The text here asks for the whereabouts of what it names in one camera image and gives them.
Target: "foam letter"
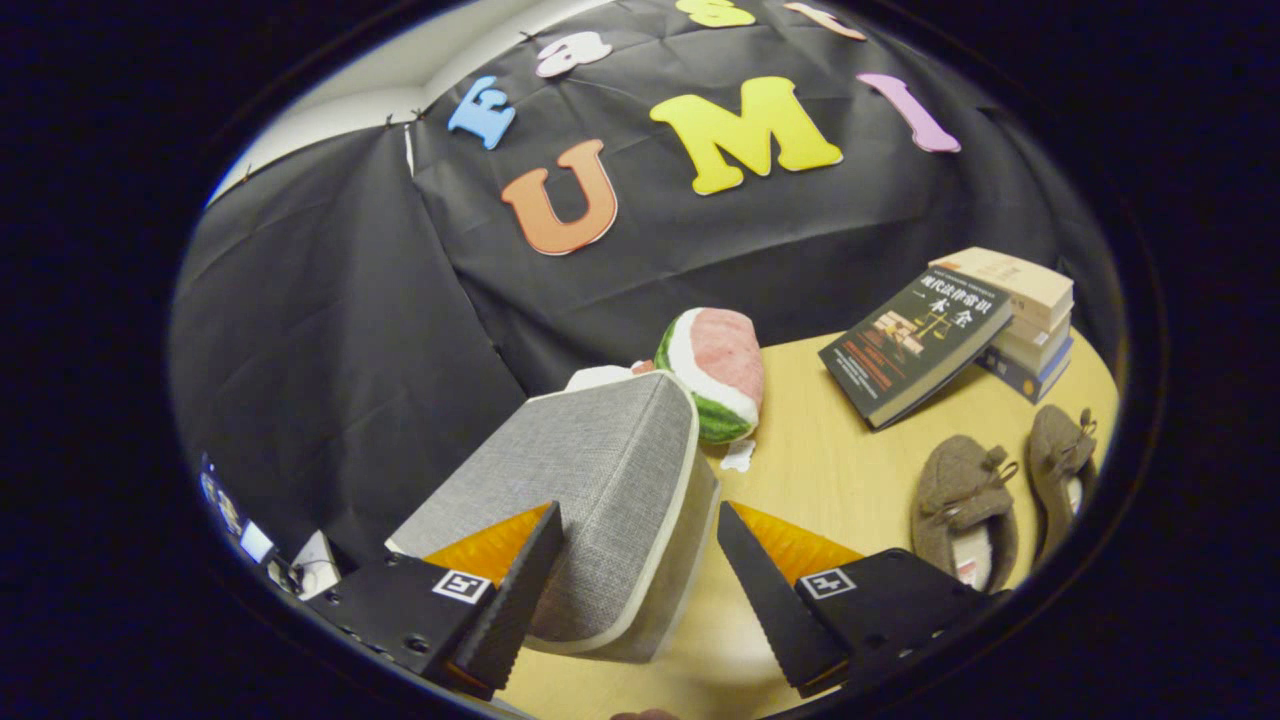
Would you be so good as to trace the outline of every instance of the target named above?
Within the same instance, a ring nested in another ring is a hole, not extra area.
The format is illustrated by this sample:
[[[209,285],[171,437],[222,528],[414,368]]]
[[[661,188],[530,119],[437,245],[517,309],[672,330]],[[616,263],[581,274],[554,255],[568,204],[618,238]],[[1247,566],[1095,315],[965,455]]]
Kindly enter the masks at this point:
[[[689,13],[689,19],[707,27],[749,26],[755,15],[735,8],[730,0],[680,0],[676,9]]]
[[[567,73],[577,65],[594,63],[613,53],[612,45],[605,45],[598,32],[577,32],[552,42],[538,54],[541,63],[534,70],[538,77],[556,77]]]
[[[911,126],[911,142],[925,152],[959,152],[960,141],[947,135],[933,115],[920,105],[908,90],[906,83],[892,76],[861,73],[858,79],[874,87],[888,97],[906,124]]]
[[[788,170],[835,165],[840,149],[814,127],[796,100],[795,83],[785,77],[758,77],[742,83],[742,114],[699,97],[681,95],[654,105],[649,117],[668,123],[689,151],[698,177],[694,192],[712,195],[742,184],[742,170],[724,163],[721,150],[758,176],[769,174],[778,140],[778,164]]]
[[[562,223],[547,197],[547,169],[529,170],[511,181],[502,191],[502,201],[516,210],[520,229],[534,250],[543,255],[568,255],[585,247],[609,232],[618,217],[618,196],[613,192],[609,176],[600,163],[604,143],[588,140],[566,150],[556,164],[573,170],[582,195],[586,213],[572,223]]]
[[[499,105],[507,102],[507,94],[500,90],[485,90],[498,78],[485,76],[471,86],[458,109],[449,118],[448,129],[462,128],[479,135],[484,140],[486,150],[493,150],[507,132],[507,126],[516,119],[516,109],[507,108],[497,110]]]
[[[820,24],[822,27],[829,29],[831,32],[835,32],[836,35],[844,35],[845,37],[849,37],[851,40],[867,40],[867,36],[858,32],[856,29],[847,28],[837,23],[836,15],[832,15],[831,13],[824,13],[823,10],[818,10],[817,8],[810,8],[804,3],[787,3],[786,5],[782,6],[788,10],[795,10],[800,13],[801,15]]]

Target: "yellow letter m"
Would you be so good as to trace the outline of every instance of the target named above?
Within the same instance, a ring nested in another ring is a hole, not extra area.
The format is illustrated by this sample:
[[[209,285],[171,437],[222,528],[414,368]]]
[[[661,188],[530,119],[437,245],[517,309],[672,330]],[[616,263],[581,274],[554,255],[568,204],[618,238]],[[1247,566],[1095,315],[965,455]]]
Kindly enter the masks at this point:
[[[742,184],[742,170],[726,164],[721,150],[758,176],[772,168],[772,137],[781,149],[778,164],[788,170],[844,159],[814,127],[794,90],[795,83],[785,77],[758,77],[742,83],[741,115],[696,95],[681,95],[654,105],[649,117],[669,124],[684,143],[698,170],[694,192],[712,195]]]

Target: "pair of slippers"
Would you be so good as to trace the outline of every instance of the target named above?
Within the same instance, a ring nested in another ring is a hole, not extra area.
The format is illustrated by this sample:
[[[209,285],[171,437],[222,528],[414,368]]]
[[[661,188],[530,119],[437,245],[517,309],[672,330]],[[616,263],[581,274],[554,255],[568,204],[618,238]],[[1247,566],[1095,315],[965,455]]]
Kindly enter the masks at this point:
[[[1096,429],[1088,409],[1079,423],[1056,405],[1036,414],[1027,460],[1043,514],[1037,561],[1062,542],[1093,493]],[[947,438],[924,465],[911,512],[915,553],[988,593],[1004,587],[1018,556],[1014,498],[1005,487],[1018,474],[1018,462],[1005,460],[1000,446],[983,450],[968,436]]]

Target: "pink letter i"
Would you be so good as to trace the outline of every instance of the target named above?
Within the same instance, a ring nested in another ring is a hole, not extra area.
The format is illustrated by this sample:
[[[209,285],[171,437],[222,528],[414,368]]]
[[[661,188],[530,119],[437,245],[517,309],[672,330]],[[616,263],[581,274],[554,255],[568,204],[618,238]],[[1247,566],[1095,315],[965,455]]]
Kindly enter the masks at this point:
[[[906,83],[893,76],[861,73],[858,79],[874,87],[893,104],[906,124],[911,126],[911,142],[925,152],[959,152],[960,141],[947,135],[933,115],[920,105],[908,90]]]

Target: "white wall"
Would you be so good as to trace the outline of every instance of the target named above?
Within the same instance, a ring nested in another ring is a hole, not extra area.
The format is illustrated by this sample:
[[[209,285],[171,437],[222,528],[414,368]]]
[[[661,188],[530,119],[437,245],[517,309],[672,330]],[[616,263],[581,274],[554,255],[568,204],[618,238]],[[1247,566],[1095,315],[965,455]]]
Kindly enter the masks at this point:
[[[227,170],[209,197],[321,140],[407,122],[467,74],[538,32],[611,0],[477,0],[384,42],[294,101]]]

